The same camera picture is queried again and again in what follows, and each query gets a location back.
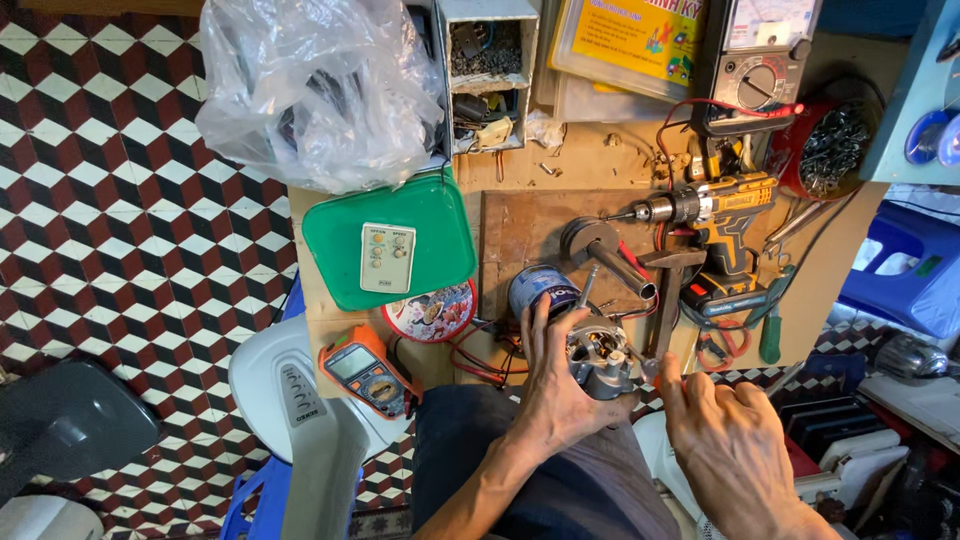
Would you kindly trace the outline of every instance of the green screwdriver handle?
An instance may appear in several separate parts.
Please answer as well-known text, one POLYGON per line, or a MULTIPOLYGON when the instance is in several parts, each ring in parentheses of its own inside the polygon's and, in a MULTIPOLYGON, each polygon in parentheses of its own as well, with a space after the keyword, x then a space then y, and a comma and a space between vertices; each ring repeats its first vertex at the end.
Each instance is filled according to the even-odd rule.
POLYGON ((780 361, 780 310, 774 307, 763 318, 763 330, 760 332, 760 359, 773 365, 780 361))

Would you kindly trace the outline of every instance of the fan remote control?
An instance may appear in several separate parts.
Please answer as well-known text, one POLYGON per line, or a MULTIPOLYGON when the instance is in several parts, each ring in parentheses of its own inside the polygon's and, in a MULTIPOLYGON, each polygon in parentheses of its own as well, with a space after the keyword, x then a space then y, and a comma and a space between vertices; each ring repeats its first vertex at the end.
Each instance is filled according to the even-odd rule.
POLYGON ((364 223, 360 288, 371 292, 409 292, 416 240, 416 229, 364 223))

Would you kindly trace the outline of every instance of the hand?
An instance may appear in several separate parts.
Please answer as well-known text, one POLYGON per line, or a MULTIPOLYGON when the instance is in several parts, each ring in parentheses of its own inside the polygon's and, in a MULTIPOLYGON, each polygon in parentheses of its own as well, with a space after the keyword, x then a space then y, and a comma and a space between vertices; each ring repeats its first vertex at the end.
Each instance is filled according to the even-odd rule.
POLYGON ((660 364, 666 429, 697 504, 731 540, 836 538, 797 497, 780 418, 762 390, 680 378, 673 353, 660 364))
POLYGON ((570 311, 547 328, 549 310, 550 295, 544 293, 533 321, 529 307, 520 317, 523 353, 530 373, 520 413, 505 437, 505 442, 522 441, 517 447, 538 464, 601 428, 627 420, 640 400, 639 392, 604 402, 588 396, 570 374, 566 335, 590 315, 590 310, 570 311))

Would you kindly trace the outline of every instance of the man's right hand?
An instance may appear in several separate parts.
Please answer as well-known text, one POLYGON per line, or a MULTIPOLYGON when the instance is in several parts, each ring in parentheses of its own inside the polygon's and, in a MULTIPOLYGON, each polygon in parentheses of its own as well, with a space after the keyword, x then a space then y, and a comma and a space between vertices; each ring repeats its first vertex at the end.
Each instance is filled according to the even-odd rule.
POLYGON ((660 365, 666 429, 697 504, 731 540, 839 538, 797 497, 780 418, 762 390, 714 386, 706 373, 681 380, 660 365))

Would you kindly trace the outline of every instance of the dark pants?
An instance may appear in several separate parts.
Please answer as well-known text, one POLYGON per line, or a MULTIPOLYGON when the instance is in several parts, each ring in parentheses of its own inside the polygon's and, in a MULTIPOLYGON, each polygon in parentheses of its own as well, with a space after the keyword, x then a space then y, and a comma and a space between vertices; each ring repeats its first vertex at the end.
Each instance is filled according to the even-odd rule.
MULTIPOLYGON (((413 512, 418 530, 476 471, 519 405, 485 384, 441 386, 417 412, 413 512)), ((546 460, 491 533, 520 538, 679 539, 627 424, 546 460)))

